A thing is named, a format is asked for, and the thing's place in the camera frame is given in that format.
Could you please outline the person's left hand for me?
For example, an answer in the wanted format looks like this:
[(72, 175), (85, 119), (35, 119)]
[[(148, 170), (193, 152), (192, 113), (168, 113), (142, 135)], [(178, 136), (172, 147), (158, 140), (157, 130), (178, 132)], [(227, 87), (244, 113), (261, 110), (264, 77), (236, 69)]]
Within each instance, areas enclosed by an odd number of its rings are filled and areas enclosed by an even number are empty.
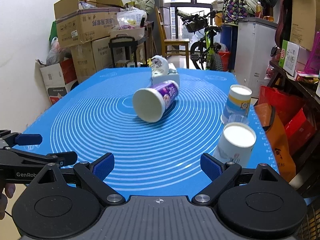
[(16, 185), (11, 183), (5, 183), (1, 180), (0, 186), (0, 220), (5, 217), (5, 210), (8, 204), (8, 198), (11, 199), (15, 193)]

